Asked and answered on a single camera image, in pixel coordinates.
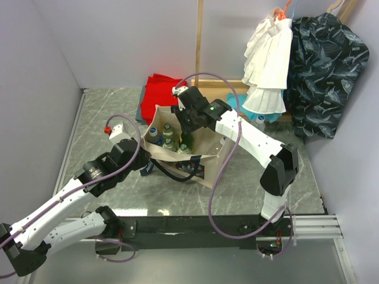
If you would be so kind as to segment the dark green Perrier bottle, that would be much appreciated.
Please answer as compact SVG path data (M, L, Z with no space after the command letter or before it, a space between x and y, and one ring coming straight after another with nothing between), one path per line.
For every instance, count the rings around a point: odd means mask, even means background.
M185 144L189 149L194 148L194 137L191 133L182 132L179 137L179 145Z

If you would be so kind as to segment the beige canvas tote bag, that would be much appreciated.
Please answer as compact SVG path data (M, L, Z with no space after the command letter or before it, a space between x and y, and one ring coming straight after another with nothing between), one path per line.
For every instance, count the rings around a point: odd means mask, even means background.
M194 146L190 154L179 154L148 142L149 133L147 130L143 134L142 147L151 154L151 158L157 160L165 169L178 174L180 178L192 173L195 166L194 157L200 156L199 168L191 180L208 188L213 186L232 147L232 141L221 134L208 128L200 128L192 133Z

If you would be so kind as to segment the clear Pocari Sweat bottle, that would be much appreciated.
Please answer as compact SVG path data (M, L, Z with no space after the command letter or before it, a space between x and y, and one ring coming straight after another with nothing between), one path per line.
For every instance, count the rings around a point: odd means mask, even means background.
M255 120L251 121L251 124L259 131L265 131L265 117L263 115L258 115Z

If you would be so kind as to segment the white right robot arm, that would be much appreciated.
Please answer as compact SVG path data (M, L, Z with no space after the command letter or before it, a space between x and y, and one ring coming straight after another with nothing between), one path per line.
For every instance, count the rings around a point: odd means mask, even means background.
M260 184L265 196L259 227L263 234L274 235L280 229L283 206L298 173L296 146L266 135L224 101L208 102L195 86L172 88L172 94L179 105L173 106L171 112L176 115L183 132L209 128L241 146L264 168Z

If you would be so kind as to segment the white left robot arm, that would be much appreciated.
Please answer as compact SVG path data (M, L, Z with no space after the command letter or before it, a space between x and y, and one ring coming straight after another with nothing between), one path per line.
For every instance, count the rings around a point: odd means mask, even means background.
M85 218L62 222L80 206L114 188L132 171L145 167L150 153L138 142L123 139L111 151L87 162L75 176L40 208L11 225L1 224L1 249L20 277L37 270L53 253L89 237L119 237L121 223L108 207L101 206Z

